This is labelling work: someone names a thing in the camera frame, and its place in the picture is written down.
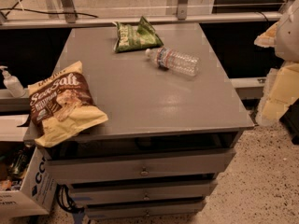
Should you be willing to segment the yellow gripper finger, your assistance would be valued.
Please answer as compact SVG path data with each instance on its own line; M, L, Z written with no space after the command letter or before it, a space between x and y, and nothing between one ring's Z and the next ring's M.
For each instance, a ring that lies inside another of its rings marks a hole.
M277 28L278 22L271 25L261 35L258 35L254 40L254 44L262 48L273 48L276 45Z

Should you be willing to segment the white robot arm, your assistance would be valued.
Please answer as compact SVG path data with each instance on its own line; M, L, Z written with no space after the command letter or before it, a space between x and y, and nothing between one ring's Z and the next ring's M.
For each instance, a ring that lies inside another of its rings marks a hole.
M279 21L254 40L256 46L274 48L277 57L289 62L299 61L299 0L295 0Z

